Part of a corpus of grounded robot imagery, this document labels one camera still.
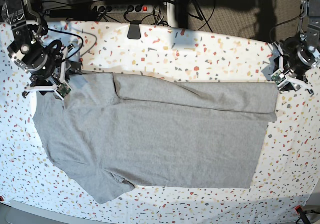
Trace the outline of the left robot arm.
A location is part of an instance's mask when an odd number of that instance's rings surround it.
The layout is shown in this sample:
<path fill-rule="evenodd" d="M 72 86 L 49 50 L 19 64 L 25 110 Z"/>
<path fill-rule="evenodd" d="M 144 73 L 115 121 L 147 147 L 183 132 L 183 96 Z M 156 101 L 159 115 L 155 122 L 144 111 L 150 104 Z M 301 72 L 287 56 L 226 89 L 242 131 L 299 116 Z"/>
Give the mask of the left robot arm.
<path fill-rule="evenodd" d="M 271 42 L 275 61 L 270 78 L 280 91 L 305 89 L 314 94 L 306 73 L 320 66 L 320 0 L 301 0 L 300 7 L 297 17 L 276 25 L 299 20 L 294 36 Z"/>

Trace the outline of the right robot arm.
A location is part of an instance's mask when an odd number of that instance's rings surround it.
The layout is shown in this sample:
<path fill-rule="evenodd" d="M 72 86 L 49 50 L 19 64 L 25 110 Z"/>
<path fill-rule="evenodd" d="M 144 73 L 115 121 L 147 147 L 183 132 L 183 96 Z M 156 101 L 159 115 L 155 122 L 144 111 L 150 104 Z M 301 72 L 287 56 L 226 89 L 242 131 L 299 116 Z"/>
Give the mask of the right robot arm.
<path fill-rule="evenodd" d="M 81 48 L 74 44 L 64 46 L 59 39 L 44 46 L 42 37 L 51 30 L 41 14 L 40 5 L 34 0 L 4 0 L 1 10 L 3 20 L 11 26 L 14 41 L 8 46 L 11 60 L 26 73 L 31 84 L 23 96 L 39 91 L 45 95 L 54 92 L 60 99 L 72 90 L 70 75 L 81 74 L 81 63 L 72 61 Z"/>

